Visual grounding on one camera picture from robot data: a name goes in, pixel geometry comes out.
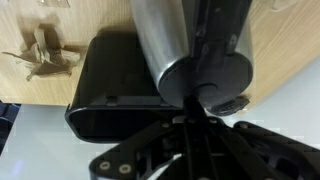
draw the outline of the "white surface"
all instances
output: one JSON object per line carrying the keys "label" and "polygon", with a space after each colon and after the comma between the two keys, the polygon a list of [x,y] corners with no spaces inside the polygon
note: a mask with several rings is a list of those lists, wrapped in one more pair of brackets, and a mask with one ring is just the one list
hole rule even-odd
{"label": "white surface", "polygon": [[89,163],[112,145],[75,137],[66,107],[22,106],[0,157],[0,180],[88,180]]}
{"label": "white surface", "polygon": [[320,149],[320,58],[246,114],[223,119],[230,126],[250,121]]}

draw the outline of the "black plastic housing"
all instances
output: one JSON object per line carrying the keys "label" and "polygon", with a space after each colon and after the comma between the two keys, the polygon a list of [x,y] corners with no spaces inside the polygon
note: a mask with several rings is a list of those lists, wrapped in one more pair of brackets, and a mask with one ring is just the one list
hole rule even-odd
{"label": "black plastic housing", "polygon": [[79,139],[119,142],[155,121],[171,121],[180,114],[181,109],[161,99],[136,34],[103,32],[91,41],[65,114]]}

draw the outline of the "black mount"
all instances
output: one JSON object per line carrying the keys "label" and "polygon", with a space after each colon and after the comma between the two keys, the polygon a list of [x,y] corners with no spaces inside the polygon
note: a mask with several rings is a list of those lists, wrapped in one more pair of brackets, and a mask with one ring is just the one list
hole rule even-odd
{"label": "black mount", "polygon": [[229,128],[207,117],[195,97],[184,101],[184,111],[93,160],[92,180],[147,179],[165,165],[160,180],[320,179],[318,150],[247,122]]}

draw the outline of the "torn paper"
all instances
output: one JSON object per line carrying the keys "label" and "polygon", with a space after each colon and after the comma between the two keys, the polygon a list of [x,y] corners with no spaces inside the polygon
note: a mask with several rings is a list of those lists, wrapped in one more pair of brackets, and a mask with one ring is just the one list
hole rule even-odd
{"label": "torn paper", "polygon": [[26,78],[28,81],[35,75],[71,75],[72,68],[80,61],[80,53],[62,49],[56,33],[49,33],[48,35],[45,29],[37,28],[34,31],[34,36],[37,42],[32,45],[30,50],[19,56],[9,52],[3,52],[3,54],[31,63],[31,66],[27,67],[31,71]]}

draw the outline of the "wooden surface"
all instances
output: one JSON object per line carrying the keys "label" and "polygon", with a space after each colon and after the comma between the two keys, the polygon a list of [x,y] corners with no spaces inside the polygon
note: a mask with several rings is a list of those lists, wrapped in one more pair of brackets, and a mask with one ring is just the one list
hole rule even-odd
{"label": "wooden surface", "polygon": [[[250,107],[320,54],[320,1],[299,0],[282,11],[255,0],[250,23],[254,55],[254,81],[245,92]],[[10,0],[0,10],[0,51],[27,49],[39,24],[55,25],[67,45],[87,46],[102,28],[134,31],[128,0],[69,0],[71,8],[38,6],[36,0]],[[67,105],[72,101],[81,65],[66,75],[30,82],[30,73],[15,58],[0,55],[0,99],[4,102]]]}

